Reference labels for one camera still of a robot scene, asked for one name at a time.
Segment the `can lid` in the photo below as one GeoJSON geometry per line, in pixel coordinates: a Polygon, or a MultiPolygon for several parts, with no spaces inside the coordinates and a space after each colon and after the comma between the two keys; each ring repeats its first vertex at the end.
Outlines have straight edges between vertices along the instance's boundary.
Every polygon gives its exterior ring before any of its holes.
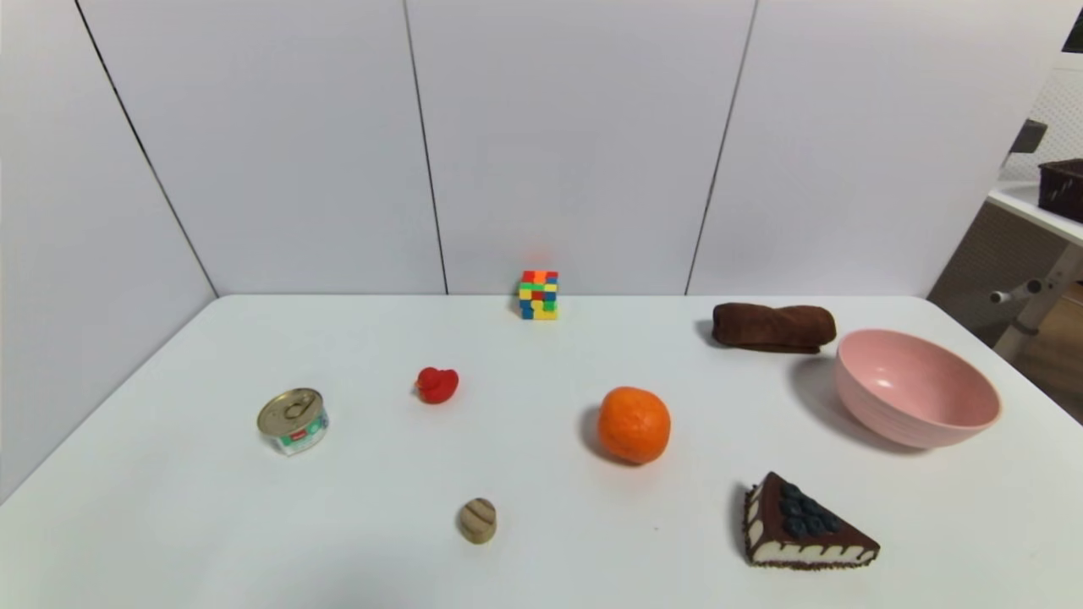
{"type": "Polygon", "coordinates": [[[324,412],[324,399],[315,389],[290,389],[260,411],[256,426],[268,436],[287,436],[308,427],[324,412]]]}

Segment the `tin can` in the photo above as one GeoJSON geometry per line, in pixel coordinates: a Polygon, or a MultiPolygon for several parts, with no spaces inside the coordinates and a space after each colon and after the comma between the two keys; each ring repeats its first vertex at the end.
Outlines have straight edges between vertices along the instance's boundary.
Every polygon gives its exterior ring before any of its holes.
{"type": "Polygon", "coordinates": [[[290,389],[260,411],[256,426],[286,456],[312,448],[327,432],[324,399],[315,389],[290,389]]]}

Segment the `pull tab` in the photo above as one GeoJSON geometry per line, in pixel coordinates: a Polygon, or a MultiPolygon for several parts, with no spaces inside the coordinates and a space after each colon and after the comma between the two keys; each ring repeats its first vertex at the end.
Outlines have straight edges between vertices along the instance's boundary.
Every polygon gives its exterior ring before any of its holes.
{"type": "Polygon", "coordinates": [[[300,402],[295,402],[286,406],[285,414],[286,418],[295,419],[309,411],[309,406],[312,405],[312,398],[305,397],[300,402]]]}

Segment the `panel seam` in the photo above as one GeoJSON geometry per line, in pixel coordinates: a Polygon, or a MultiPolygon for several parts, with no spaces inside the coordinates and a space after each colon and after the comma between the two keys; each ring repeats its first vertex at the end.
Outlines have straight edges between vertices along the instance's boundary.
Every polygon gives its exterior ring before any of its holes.
{"type": "Polygon", "coordinates": [[[409,64],[414,70],[414,92],[417,94],[417,117],[421,124],[421,146],[425,148],[425,169],[429,176],[429,197],[432,200],[432,220],[436,225],[436,249],[440,251],[440,272],[444,275],[444,294],[451,294],[447,286],[447,265],[444,263],[444,242],[440,234],[440,213],[436,211],[436,189],[432,183],[432,163],[429,160],[429,135],[425,130],[425,111],[421,108],[421,85],[417,78],[417,59],[414,56],[414,35],[409,25],[409,8],[403,2],[403,17],[406,20],[406,44],[409,47],[409,64]]]}
{"type": "Polygon", "coordinates": [[[707,187],[707,203],[703,206],[703,219],[700,221],[700,234],[695,238],[695,249],[692,251],[692,267],[688,270],[688,281],[684,283],[684,296],[692,287],[692,274],[695,272],[695,261],[700,256],[700,244],[703,242],[703,230],[707,225],[707,212],[710,211],[710,198],[715,194],[715,182],[718,181],[718,166],[722,163],[722,151],[726,148],[726,138],[730,133],[730,122],[733,120],[733,108],[738,105],[738,90],[741,89],[741,77],[744,75],[745,61],[748,59],[748,47],[752,44],[753,27],[756,25],[756,13],[759,11],[759,0],[752,7],[752,18],[748,20],[748,34],[745,36],[744,50],[741,52],[741,65],[738,77],[733,81],[733,95],[730,98],[730,109],[726,113],[726,127],[722,128],[722,141],[718,144],[718,156],[715,158],[715,172],[710,176],[710,186],[707,187]]]}
{"type": "Polygon", "coordinates": [[[192,256],[196,259],[196,264],[199,264],[199,271],[203,272],[204,278],[207,280],[207,285],[210,286],[210,290],[214,294],[214,298],[220,298],[221,295],[218,293],[218,288],[214,287],[214,282],[210,281],[210,274],[207,272],[207,267],[204,265],[203,260],[199,258],[199,252],[196,251],[195,246],[192,245],[192,238],[188,236],[188,231],[184,228],[184,223],[181,222],[181,217],[177,213],[177,208],[173,207],[173,202],[170,200],[169,194],[166,193],[166,186],[162,185],[161,179],[158,178],[158,171],[154,168],[154,164],[151,163],[151,156],[147,155],[146,146],[143,145],[143,140],[139,137],[139,132],[135,130],[135,124],[132,122],[132,117],[128,114],[128,108],[125,106],[123,100],[120,99],[120,91],[117,90],[117,85],[113,81],[113,75],[109,74],[108,66],[105,65],[105,57],[102,56],[102,50],[97,48],[97,41],[94,40],[94,33],[90,30],[90,24],[87,22],[87,15],[82,12],[82,5],[79,3],[79,0],[75,0],[75,7],[79,11],[79,18],[82,20],[82,27],[87,30],[87,36],[90,37],[90,43],[94,47],[94,53],[97,55],[97,62],[102,64],[102,70],[105,73],[105,78],[109,81],[109,87],[113,88],[113,94],[117,99],[117,104],[120,105],[120,112],[123,113],[125,120],[128,121],[128,128],[131,129],[132,135],[135,138],[135,144],[139,145],[139,150],[143,154],[143,160],[146,161],[146,166],[151,169],[151,174],[154,177],[155,183],[158,184],[158,191],[161,192],[162,198],[166,199],[166,205],[169,206],[169,211],[173,215],[173,220],[181,229],[181,235],[184,236],[184,242],[188,245],[192,256]]]}

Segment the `chocolate cake slice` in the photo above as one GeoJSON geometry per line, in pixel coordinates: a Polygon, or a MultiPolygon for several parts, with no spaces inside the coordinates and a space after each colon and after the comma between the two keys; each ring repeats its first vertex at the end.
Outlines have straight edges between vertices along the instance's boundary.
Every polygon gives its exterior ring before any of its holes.
{"type": "Polygon", "coordinates": [[[852,569],[879,556],[879,544],[770,472],[745,495],[745,553],[757,567],[852,569]]]}

